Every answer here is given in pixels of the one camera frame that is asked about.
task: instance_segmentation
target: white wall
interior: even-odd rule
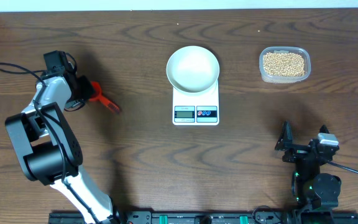
[[[358,7],[358,0],[0,0],[0,12]]]

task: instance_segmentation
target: plastic container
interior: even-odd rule
[[[267,53],[295,53],[301,55],[305,60],[305,75],[301,77],[281,77],[276,75],[269,75],[264,70],[264,55]],[[309,77],[311,71],[310,56],[307,51],[299,47],[268,47],[260,53],[259,56],[259,70],[262,74],[262,80],[269,83],[295,83],[305,80]]]

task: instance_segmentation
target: wooden tabletop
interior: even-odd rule
[[[218,126],[172,124],[165,66],[187,45],[218,57]],[[309,52],[307,80],[262,81],[259,54],[283,45]],[[300,144],[326,124],[340,142],[334,161],[358,169],[358,9],[0,13],[0,62],[43,69],[42,55],[53,50],[71,53],[79,75],[99,81],[122,108],[116,115],[88,103],[65,117],[86,170],[123,209],[291,207],[295,166],[274,151],[284,120]],[[25,178],[4,127],[34,86],[30,75],[0,72],[0,223],[46,223],[51,211],[75,210]],[[358,175],[321,171],[342,179],[336,210],[358,212]]]

